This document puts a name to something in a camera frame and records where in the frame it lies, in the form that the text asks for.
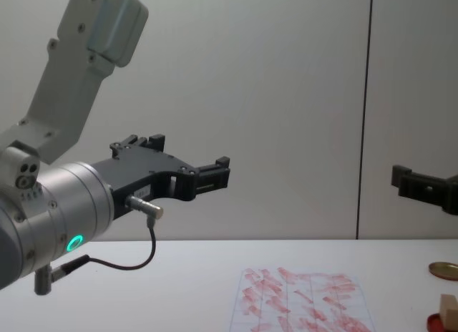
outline black cable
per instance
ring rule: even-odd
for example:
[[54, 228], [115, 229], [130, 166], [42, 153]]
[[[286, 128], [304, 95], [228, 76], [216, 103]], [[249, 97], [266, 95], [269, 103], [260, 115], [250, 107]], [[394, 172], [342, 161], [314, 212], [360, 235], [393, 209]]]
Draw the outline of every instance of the black cable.
[[150, 228], [150, 234], [151, 234], [151, 242], [152, 242], [150, 256], [148, 257], [148, 259], [145, 262], [139, 265], [123, 266], [123, 265], [109, 263], [109, 262], [106, 262], [105, 260], [100, 260], [97, 258], [89, 258], [89, 262], [99, 263], [109, 268], [114, 268], [118, 270], [138, 270], [138, 269], [144, 268], [146, 265], [148, 265], [151, 262], [151, 260], [153, 259], [156, 253], [156, 236], [155, 236], [155, 231], [152, 228]]

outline white table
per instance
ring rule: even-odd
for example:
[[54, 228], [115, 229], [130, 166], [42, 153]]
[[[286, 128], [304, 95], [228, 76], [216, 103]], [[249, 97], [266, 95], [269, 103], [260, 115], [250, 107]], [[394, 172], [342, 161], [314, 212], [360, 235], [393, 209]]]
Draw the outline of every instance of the white table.
[[[85, 253], [135, 264], [149, 250], [90, 243], [56, 264]], [[282, 265], [355, 275], [377, 332], [420, 332], [441, 293], [458, 295], [458, 283], [429, 274], [439, 260], [458, 263], [458, 240], [162, 241], [142, 270], [90, 263], [45, 297], [35, 296], [32, 275], [19, 280], [0, 291], [0, 331], [226, 332], [241, 270]]]

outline red lid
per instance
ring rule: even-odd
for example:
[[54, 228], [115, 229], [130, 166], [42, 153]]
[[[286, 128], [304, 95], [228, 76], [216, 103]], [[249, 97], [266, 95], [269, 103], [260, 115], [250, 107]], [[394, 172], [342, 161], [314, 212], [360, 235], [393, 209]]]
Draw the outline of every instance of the red lid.
[[442, 325], [441, 317], [438, 313], [428, 317], [427, 321], [428, 332], [445, 332]]

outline wooden block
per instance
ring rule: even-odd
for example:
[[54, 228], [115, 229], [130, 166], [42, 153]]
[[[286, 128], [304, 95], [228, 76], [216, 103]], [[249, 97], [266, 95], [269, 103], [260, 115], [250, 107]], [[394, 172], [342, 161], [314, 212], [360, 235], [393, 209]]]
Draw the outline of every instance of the wooden block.
[[453, 295], [441, 295], [439, 314], [447, 331], [458, 331], [458, 301]]

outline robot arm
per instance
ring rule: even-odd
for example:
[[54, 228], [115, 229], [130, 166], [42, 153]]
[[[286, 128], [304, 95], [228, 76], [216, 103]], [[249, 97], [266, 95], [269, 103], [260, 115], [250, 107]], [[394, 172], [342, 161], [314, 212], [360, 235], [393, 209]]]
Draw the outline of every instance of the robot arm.
[[67, 274], [50, 263], [113, 220], [132, 210], [158, 218], [162, 208], [148, 201], [227, 187], [227, 157], [193, 167], [163, 152], [162, 135], [115, 142], [112, 157], [93, 165], [39, 172], [40, 160], [51, 163], [77, 142], [102, 80], [129, 63], [147, 15], [138, 0], [70, 0], [27, 115], [0, 135], [0, 290], [36, 272], [35, 291], [45, 295]]

